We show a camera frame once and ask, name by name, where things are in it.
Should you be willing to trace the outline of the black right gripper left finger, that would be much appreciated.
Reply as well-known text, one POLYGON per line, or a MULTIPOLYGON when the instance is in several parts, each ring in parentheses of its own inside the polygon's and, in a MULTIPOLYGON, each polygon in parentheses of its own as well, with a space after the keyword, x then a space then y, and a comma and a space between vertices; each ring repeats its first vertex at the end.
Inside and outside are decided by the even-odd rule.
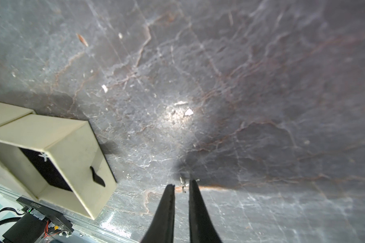
POLYGON ((165 187, 152 223, 141 243, 172 243, 174 239, 175 186, 165 187))

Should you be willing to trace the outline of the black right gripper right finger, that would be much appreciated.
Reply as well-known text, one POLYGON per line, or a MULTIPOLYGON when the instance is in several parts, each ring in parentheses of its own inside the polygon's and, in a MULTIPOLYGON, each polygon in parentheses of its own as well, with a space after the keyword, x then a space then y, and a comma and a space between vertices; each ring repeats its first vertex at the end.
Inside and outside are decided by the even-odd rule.
POLYGON ((189 227, 191 243, 221 243, 216 232, 197 181, 192 179, 189 184, 189 227))

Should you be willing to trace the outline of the small cream printed gift box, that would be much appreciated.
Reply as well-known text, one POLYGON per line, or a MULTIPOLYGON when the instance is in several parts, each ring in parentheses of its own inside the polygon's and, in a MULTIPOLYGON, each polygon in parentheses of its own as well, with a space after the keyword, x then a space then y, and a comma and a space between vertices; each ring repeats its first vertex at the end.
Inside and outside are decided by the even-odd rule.
POLYGON ((0 103, 0 185, 96 219, 117 187, 87 121, 0 103), (49 159, 39 157, 45 152, 49 159))

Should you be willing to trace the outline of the silver star stud earring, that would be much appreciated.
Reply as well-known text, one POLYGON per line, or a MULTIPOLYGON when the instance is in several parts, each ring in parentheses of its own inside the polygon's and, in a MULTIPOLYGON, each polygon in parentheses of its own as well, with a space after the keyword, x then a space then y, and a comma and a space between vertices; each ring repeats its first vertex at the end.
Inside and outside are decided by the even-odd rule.
POLYGON ((45 152, 40 153, 38 156, 43 158, 44 162, 47 162, 49 159, 48 155, 45 152))

